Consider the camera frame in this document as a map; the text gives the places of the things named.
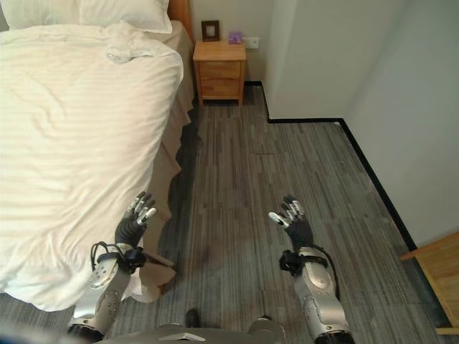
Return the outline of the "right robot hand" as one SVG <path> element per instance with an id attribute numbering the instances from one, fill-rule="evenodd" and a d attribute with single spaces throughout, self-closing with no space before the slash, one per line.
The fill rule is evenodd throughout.
<path id="1" fill-rule="evenodd" d="M 314 245 L 313 231 L 300 202 L 291 194 L 283 197 L 280 214 L 269 212 L 268 217 L 280 226 L 290 238 L 294 252 Z"/>

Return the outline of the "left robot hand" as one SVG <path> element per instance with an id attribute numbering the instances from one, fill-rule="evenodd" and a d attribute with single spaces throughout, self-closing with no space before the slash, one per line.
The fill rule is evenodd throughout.
<path id="1" fill-rule="evenodd" d="M 115 244 L 138 246 L 150 218 L 157 212 L 155 203 L 153 196 L 145 191 L 134 198 L 116 227 Z"/>

